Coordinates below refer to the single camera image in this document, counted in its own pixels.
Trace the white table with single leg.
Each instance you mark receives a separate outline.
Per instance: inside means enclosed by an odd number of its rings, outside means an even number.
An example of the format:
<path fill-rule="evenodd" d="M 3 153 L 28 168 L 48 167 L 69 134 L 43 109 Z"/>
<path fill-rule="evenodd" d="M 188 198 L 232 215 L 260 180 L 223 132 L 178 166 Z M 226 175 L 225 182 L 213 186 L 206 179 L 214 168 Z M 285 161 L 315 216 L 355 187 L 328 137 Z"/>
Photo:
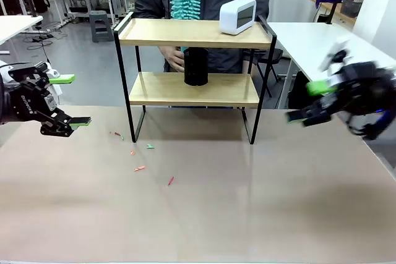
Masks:
<path fill-rule="evenodd" d="M 0 45 L 43 20 L 42 16 L 3 15 L 0 16 Z"/>

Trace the white digital clock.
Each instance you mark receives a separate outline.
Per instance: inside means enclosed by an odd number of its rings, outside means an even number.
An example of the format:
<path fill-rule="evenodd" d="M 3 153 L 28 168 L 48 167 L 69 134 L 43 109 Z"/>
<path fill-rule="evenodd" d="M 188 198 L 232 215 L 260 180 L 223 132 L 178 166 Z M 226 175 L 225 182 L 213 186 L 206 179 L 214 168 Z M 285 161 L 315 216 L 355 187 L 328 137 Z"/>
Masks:
<path fill-rule="evenodd" d="M 223 4 L 219 13 L 219 29 L 227 35 L 239 35 L 256 19 L 256 0 L 233 0 Z"/>

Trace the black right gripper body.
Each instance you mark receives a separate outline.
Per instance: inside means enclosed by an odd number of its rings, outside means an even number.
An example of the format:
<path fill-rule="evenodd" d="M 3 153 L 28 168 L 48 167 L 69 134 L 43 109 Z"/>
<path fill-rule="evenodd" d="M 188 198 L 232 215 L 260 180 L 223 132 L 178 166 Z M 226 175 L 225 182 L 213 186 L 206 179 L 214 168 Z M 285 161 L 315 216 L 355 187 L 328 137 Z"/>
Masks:
<path fill-rule="evenodd" d="M 349 114 L 348 129 L 365 140 L 375 140 L 396 120 L 396 76 L 391 70 L 377 67 L 375 62 L 358 62 L 342 66 L 332 76 L 335 101 L 330 113 L 344 111 Z M 373 124 L 361 129 L 351 125 L 355 116 L 381 113 Z"/>

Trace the grey mesh basket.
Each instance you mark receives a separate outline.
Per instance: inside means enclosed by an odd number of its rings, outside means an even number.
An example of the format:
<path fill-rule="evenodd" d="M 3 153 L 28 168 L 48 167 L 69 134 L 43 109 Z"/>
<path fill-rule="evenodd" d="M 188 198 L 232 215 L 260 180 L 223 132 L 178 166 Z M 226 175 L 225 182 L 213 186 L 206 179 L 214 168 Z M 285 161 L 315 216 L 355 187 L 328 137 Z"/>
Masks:
<path fill-rule="evenodd" d="M 350 18 L 356 18 L 362 6 L 362 1 L 342 0 L 340 12 Z"/>

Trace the person's right hand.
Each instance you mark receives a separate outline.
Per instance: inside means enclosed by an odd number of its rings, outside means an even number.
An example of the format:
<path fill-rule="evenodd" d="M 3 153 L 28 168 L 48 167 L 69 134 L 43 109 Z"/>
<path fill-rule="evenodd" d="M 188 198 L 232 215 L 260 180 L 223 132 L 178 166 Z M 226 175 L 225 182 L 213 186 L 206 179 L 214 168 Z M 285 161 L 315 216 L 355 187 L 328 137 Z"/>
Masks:
<path fill-rule="evenodd" d="M 168 72 L 184 72 L 184 54 L 174 46 L 159 46 L 168 65 Z"/>

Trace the black backpack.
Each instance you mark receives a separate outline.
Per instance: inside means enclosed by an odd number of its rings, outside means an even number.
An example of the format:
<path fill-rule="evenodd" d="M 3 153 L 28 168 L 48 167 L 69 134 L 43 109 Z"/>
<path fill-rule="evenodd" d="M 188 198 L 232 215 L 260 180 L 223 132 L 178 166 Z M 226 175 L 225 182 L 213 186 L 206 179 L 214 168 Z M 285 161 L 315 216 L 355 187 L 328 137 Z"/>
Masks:
<path fill-rule="evenodd" d="M 49 0 L 32 0 L 35 11 L 39 14 L 45 13 L 51 7 Z"/>

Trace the grey step stool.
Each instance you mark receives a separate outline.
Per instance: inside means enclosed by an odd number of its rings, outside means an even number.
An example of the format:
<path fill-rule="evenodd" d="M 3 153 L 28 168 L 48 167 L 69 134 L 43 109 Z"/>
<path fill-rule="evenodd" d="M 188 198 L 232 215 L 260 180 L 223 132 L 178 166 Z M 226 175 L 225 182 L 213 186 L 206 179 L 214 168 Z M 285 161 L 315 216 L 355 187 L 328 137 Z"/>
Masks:
<path fill-rule="evenodd" d="M 89 20 L 94 43 L 98 43 L 100 39 L 114 41 L 113 31 L 106 11 L 90 11 Z"/>

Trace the large white table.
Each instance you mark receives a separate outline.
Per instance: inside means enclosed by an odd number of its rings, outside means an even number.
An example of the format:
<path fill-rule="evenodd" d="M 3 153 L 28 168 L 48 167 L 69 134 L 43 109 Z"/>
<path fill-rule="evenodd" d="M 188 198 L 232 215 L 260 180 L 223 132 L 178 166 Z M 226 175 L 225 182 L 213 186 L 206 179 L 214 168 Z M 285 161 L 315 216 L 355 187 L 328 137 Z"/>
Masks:
<path fill-rule="evenodd" d="M 269 25 L 277 34 L 280 46 L 291 57 L 278 109 L 285 108 L 295 70 L 302 71 L 309 80 L 313 81 L 324 80 L 331 72 L 338 71 L 340 68 L 338 65 L 333 65 L 327 71 L 321 71 L 319 67 L 335 42 L 341 38 L 348 40 L 346 49 L 351 56 L 349 63 L 375 61 L 379 67 L 396 73 L 396 60 L 337 24 L 271 22 Z"/>

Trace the wooden side table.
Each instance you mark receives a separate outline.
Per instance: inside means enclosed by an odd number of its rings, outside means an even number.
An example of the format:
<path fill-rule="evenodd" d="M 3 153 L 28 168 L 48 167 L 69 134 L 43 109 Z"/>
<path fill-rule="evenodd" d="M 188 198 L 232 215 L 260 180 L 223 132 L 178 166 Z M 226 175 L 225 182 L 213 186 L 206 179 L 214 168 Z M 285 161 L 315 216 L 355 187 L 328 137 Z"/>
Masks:
<path fill-rule="evenodd" d="M 346 25 L 347 27 L 354 27 L 356 23 L 356 17 L 351 18 L 345 14 L 341 13 L 341 3 L 338 3 L 334 12 L 334 16 L 332 18 L 332 23 L 337 23 L 339 25 Z M 318 20 L 318 17 L 320 15 L 329 15 L 330 11 L 332 9 L 332 4 L 328 2 L 322 2 L 319 5 L 319 8 L 317 12 L 314 14 L 315 18 L 314 21 L 316 22 Z"/>

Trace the black cylindrical cup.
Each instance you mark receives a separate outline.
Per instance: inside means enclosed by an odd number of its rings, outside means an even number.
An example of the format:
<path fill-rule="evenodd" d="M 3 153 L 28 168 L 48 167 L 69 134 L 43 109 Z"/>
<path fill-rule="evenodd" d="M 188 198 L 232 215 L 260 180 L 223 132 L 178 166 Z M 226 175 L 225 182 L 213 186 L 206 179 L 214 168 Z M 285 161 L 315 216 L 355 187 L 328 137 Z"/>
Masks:
<path fill-rule="evenodd" d="M 184 51 L 184 82 L 190 86 L 208 83 L 208 50 L 190 47 Z"/>

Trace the black bag on floor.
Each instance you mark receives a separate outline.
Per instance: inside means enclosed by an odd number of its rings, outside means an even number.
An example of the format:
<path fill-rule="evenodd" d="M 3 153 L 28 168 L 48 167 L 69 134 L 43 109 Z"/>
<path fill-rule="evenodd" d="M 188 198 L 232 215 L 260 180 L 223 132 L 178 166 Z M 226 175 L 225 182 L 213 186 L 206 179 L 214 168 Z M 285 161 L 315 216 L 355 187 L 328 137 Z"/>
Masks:
<path fill-rule="evenodd" d="M 308 78 L 299 70 L 293 87 L 288 93 L 288 109 L 303 109 L 323 97 L 322 95 L 310 95 L 306 88 L 308 83 Z"/>

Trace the two-tier wood metal shelf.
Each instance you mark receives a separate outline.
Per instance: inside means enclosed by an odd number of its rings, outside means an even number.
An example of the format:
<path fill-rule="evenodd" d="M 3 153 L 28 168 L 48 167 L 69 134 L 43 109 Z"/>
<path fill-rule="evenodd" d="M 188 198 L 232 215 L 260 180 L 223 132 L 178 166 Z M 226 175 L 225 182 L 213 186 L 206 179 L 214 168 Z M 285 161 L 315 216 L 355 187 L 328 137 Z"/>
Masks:
<path fill-rule="evenodd" d="M 249 57 L 265 50 L 273 57 L 276 33 L 263 17 L 239 35 L 219 30 L 216 20 L 137 19 L 129 13 L 114 28 L 123 95 L 131 139 L 136 142 L 147 106 L 219 106 L 242 109 L 250 144 L 256 139 L 265 90 L 272 63 L 267 62 L 262 90 L 256 92 L 250 74 L 209 74 L 208 84 L 189 87 L 181 73 L 144 72 L 140 46 L 248 49 Z"/>

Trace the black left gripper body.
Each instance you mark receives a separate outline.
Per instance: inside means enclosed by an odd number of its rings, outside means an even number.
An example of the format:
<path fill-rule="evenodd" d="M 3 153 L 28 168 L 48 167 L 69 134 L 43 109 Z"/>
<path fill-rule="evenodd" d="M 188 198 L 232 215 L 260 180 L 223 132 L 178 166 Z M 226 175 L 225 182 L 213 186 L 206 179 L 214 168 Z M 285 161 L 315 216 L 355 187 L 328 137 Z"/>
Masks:
<path fill-rule="evenodd" d="M 4 94 L 0 111 L 2 122 L 37 121 L 43 126 L 55 126 L 57 104 L 49 91 L 48 66 L 15 69 L 5 66 L 2 76 Z"/>

